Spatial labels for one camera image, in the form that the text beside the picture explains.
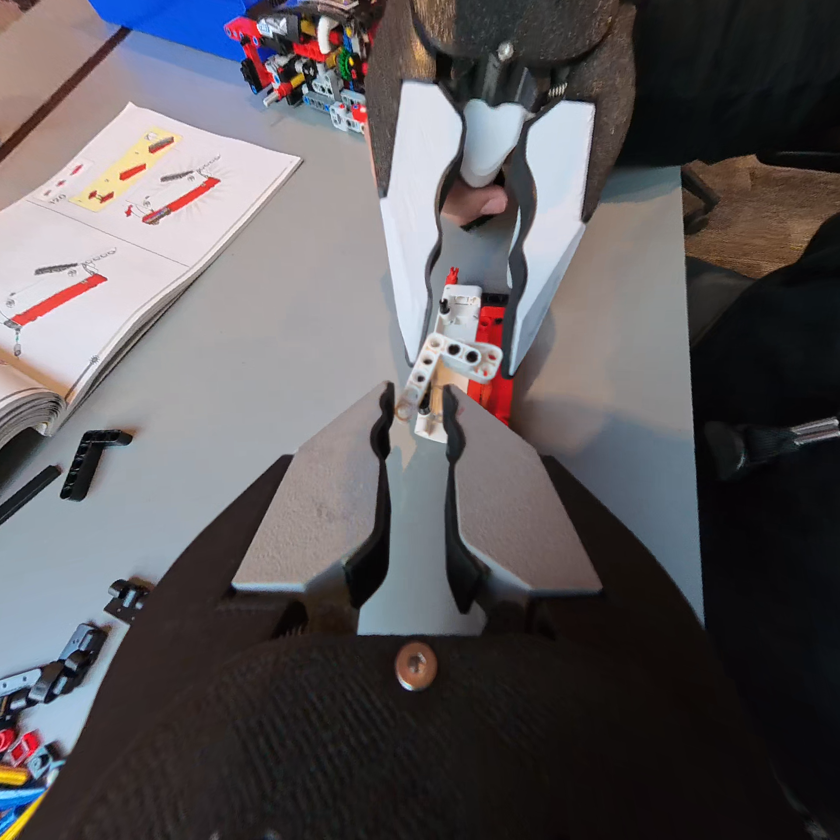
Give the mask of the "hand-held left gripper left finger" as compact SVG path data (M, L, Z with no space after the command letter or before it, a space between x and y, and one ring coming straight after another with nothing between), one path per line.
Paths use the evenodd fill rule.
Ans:
M382 382L302 444L239 565L237 592L359 610L389 568L394 384Z

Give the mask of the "black flat brick bar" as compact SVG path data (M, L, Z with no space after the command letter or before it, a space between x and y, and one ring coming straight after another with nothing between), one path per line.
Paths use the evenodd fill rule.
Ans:
M15 513L29 504L45 488L61 475L61 468L56 465L45 467L30 481L15 491L1 503L1 524L5 524Z

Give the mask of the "white L-shaped brick beam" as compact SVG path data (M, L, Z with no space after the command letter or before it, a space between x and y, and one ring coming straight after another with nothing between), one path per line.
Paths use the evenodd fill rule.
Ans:
M439 362L463 370L477 364L480 355L473 344L431 332L425 339L404 387L395 401L395 418L407 423L416 413L431 385Z

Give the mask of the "open instruction booklet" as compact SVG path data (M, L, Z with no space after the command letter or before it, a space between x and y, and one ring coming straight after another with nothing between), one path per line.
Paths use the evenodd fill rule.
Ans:
M300 167L128 103L1 214L1 446L52 436Z

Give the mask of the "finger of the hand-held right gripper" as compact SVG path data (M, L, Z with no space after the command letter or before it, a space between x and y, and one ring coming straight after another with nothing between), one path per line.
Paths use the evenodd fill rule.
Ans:
M462 114L439 85L402 84L391 177L380 209L395 314L409 361L425 341L430 277L442 242L439 205L465 133Z
M506 374L537 337L585 231L583 204L595 105L561 100L526 122L507 184L518 218L507 261Z

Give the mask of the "black double brick connector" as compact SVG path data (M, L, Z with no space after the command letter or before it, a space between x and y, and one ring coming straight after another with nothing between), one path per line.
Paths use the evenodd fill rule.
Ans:
M38 675L26 691L28 707L44 705L73 692L95 664L108 632L91 624L79 624L57 659L37 668Z

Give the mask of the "blue plastic bin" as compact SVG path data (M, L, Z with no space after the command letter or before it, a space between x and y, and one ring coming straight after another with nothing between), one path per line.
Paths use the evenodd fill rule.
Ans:
M167 37L209 25L214 32L245 13L245 1L90 1L99 17L117 26Z

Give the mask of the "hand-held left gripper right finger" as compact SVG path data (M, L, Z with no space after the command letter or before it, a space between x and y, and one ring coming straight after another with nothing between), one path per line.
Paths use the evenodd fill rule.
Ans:
M459 389L443 390L445 569L458 611L528 610L602 593L602 581L537 450Z

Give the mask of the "red and white brick panel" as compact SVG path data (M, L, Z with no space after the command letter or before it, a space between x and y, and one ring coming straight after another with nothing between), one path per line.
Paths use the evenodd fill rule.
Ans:
M459 283L444 285L438 302L434 332L442 333L450 339L491 343L501 347L507 303L507 295L484 292L480 286ZM467 393L498 420L509 424L514 384L512 379L502 375L501 367L493 380L480 384L457 374L441 361L416 410L414 431L417 436L440 444L446 442L443 422L443 390L446 385Z

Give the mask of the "person's right hand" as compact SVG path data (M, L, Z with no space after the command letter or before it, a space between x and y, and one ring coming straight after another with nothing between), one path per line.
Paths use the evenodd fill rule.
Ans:
M474 187L458 176L448 190L440 213L451 224L468 230L502 214L507 206L508 194L502 182Z

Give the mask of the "shiny black brick connector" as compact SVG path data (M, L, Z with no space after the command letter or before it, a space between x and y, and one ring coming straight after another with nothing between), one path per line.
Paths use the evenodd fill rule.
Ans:
M108 588L109 599L103 611L131 627L144 609L153 589L152 584L140 579L117 579Z

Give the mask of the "black L-shaped brick beam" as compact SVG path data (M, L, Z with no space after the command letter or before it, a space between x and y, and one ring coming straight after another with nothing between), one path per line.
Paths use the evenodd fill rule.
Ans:
M71 460L59 498L64 501L83 501L104 451L108 448L128 446L133 435L121 429L91 429L85 432Z

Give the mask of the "small white curved brick piece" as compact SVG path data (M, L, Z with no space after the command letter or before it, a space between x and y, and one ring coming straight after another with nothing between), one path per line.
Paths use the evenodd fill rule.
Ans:
M486 384L499 372L503 352L491 343L468 343L449 339L444 352L448 368L468 380Z

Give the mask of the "person's black clothing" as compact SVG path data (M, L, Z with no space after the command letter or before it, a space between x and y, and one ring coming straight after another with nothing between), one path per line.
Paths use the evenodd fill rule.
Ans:
M687 263L707 630L785 793L838 838L838 215L757 280Z

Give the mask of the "pile of coloured brick pieces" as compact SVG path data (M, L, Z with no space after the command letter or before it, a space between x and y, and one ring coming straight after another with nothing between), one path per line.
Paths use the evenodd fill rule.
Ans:
M60 756L27 713L56 698L60 661L2 680L1 834L19 838L49 788Z

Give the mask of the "multicoloured toy brick car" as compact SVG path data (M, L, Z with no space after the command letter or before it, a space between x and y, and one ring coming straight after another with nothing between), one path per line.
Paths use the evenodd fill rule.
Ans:
M245 57L242 75L266 108L285 102L364 134L365 85L383 1L257 2L224 25Z

